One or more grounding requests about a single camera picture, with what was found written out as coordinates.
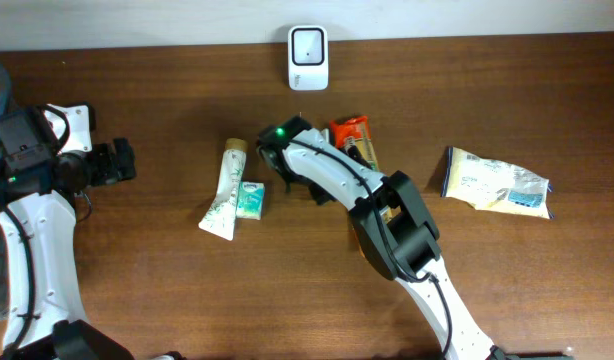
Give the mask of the cream snack bag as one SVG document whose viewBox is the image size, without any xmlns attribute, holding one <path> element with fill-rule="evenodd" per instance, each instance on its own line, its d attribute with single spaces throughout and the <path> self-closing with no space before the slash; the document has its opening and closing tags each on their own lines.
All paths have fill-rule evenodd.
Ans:
<svg viewBox="0 0 614 360">
<path fill-rule="evenodd" d="M 547 195 L 550 181 L 521 166 L 481 158 L 458 147 L 447 149 L 441 196 L 475 210 L 553 219 Z"/>
</svg>

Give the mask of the small teal tissue pack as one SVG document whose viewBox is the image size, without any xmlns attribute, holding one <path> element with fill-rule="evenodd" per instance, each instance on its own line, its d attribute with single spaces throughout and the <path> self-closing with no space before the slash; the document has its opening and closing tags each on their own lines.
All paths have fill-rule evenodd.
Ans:
<svg viewBox="0 0 614 360">
<path fill-rule="evenodd" d="M 238 190 L 236 217 L 260 220 L 265 194 L 263 183 L 243 181 Z"/>
</svg>

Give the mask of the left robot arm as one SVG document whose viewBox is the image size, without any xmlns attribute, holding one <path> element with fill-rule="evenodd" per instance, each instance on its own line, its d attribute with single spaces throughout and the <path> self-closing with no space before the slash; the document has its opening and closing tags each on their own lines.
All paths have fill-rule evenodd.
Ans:
<svg viewBox="0 0 614 360">
<path fill-rule="evenodd" d="M 0 114 L 0 229 L 6 245 L 4 359 L 129 359 L 94 328 L 79 290 L 75 199 L 135 178 L 127 139 L 95 144 L 93 108 L 44 104 Z"/>
</svg>

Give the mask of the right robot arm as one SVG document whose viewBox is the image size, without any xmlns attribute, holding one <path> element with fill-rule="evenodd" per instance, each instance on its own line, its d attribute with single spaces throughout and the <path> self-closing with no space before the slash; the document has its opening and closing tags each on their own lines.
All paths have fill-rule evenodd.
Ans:
<svg viewBox="0 0 614 360">
<path fill-rule="evenodd" d="M 407 291 L 434 331 L 441 358 L 510 358 L 480 329 L 453 286 L 440 231 L 405 173 L 387 176 L 359 163 L 299 116 L 262 130 L 257 152 L 286 184 L 305 184 L 316 202 L 346 208 L 365 259 Z"/>
</svg>

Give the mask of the white tube gold cap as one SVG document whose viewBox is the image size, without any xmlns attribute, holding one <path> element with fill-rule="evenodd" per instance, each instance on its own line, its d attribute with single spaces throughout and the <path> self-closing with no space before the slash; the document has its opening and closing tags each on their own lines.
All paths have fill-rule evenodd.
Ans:
<svg viewBox="0 0 614 360">
<path fill-rule="evenodd" d="M 246 165 L 248 143 L 229 138 L 223 152 L 215 198 L 198 223 L 201 230 L 232 241 L 240 182 Z"/>
</svg>

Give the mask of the spaghetti pack orange ends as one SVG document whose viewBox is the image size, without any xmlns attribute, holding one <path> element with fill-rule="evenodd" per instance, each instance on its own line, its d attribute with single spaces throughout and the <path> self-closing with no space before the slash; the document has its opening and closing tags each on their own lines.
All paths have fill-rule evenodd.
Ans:
<svg viewBox="0 0 614 360">
<path fill-rule="evenodd" d="M 329 123 L 329 140 L 354 161 L 373 171 L 380 171 L 366 115 L 332 120 Z"/>
</svg>

